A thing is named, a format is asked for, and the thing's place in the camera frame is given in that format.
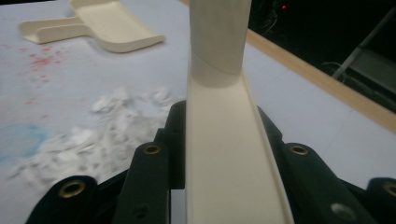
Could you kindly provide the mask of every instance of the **black plastic part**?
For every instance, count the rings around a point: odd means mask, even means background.
[[[134,153],[112,223],[169,223],[169,151],[147,143]]]
[[[281,150],[290,168],[284,184],[300,208],[296,223],[376,223],[312,148],[286,144]]]
[[[396,180],[373,179],[368,190],[342,181],[312,148],[284,144],[281,131],[259,112],[296,224],[375,223],[373,217],[396,223]],[[27,223],[169,223],[170,189],[185,187],[185,128],[183,101],[171,107],[154,142],[135,151],[130,170],[99,186],[88,176],[66,178],[43,197]],[[73,180],[83,181],[84,191],[60,198],[60,189]]]
[[[186,181],[186,101],[172,105],[163,130],[163,140],[170,148],[170,188],[184,189]]]
[[[47,192],[26,223],[90,223],[99,206],[96,193],[92,177],[67,177]]]
[[[372,179],[367,188],[365,204],[379,223],[396,223],[396,180]]]

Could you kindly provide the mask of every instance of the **red stain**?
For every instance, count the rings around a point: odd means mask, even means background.
[[[53,46],[47,46],[41,49],[41,52],[43,53],[49,53],[52,50]]]
[[[61,50],[54,50],[53,46],[46,46],[40,50],[40,53],[30,54],[29,57],[33,59],[30,63],[31,71],[37,72],[47,66],[61,63],[64,53]]]
[[[41,68],[51,63],[51,58],[36,58],[34,62],[32,62],[32,66],[34,68]]]
[[[26,51],[28,51],[29,49],[28,48],[20,48],[20,52],[21,53],[24,53],[24,52],[26,52]]]
[[[5,48],[5,49],[12,49],[12,47],[10,45],[7,45],[7,44],[2,44],[0,46]]]

